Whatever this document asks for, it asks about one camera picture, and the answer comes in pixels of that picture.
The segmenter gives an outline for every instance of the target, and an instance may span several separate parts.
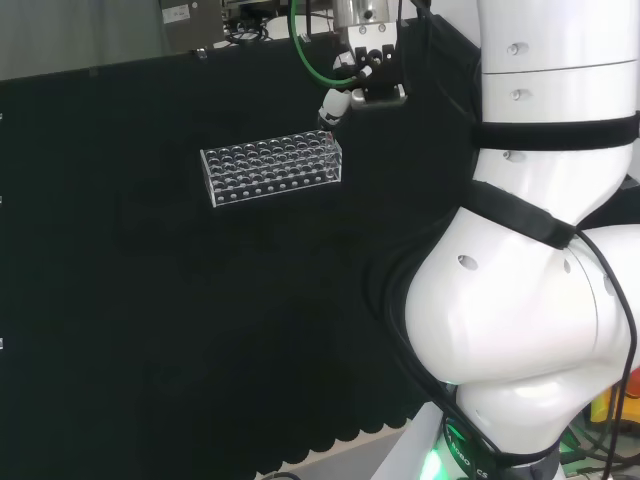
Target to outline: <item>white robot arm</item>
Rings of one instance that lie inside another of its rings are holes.
[[[484,122],[598,122],[635,114],[638,0],[478,0],[478,6]],[[575,226],[617,190],[631,158],[632,145],[482,149],[474,180]],[[640,226],[586,234],[640,318]],[[459,385],[462,411],[506,453],[552,447],[572,418],[620,379],[629,350],[620,302],[582,240],[559,250],[465,208],[413,279],[405,317],[422,364]],[[633,367],[639,365],[636,355]],[[444,450],[450,476],[465,476]],[[556,472],[562,477],[556,466],[536,480]]]

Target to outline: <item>robotic arm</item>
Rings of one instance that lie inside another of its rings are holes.
[[[326,128],[350,106],[406,99],[401,77],[387,73],[398,60],[398,31],[381,1],[336,0],[348,51],[334,68],[361,83],[329,91],[319,112]],[[555,128],[634,116],[638,0],[478,0],[478,7],[484,122]],[[632,149],[484,148],[473,178],[575,228],[618,189]],[[615,271],[627,312],[584,239],[554,248],[467,208],[415,275],[405,320],[418,359],[458,386],[458,407],[494,451],[522,459],[488,472],[445,427],[437,450],[449,478],[564,478],[563,430],[623,367],[640,366],[627,323],[640,318],[640,226],[584,236]]]

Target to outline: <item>end effector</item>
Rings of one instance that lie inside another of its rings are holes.
[[[322,128],[335,128],[349,107],[365,109],[406,101],[398,27],[387,0],[334,0],[334,27],[347,51],[333,65],[342,78],[355,77],[351,89],[330,90],[320,109]]]

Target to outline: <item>black backdrop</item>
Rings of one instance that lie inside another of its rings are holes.
[[[199,149],[315,126],[287,42],[0,85],[2,478],[249,479],[415,412],[362,267],[472,155],[409,36],[414,92],[340,132],[341,185],[216,211]]]

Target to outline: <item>green cable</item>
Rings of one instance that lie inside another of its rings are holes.
[[[344,87],[348,87],[350,85],[352,85],[354,83],[354,81],[352,79],[348,79],[348,80],[333,80],[331,78],[327,78],[324,75],[318,73],[312,66],[311,64],[307,61],[307,58],[304,56],[304,53],[302,51],[302,47],[300,46],[300,39],[298,38],[298,33],[296,32],[296,7],[297,7],[297,0],[291,0],[291,5],[289,8],[291,8],[291,33],[293,36],[293,43],[296,46],[296,50],[298,51],[298,55],[300,55],[300,60],[302,60],[302,63],[304,64],[305,67],[307,67],[307,70],[309,70],[309,73],[311,73],[311,75],[314,76],[314,78],[316,80],[318,80],[320,83],[322,83],[325,87],[329,87],[329,88],[344,88]]]

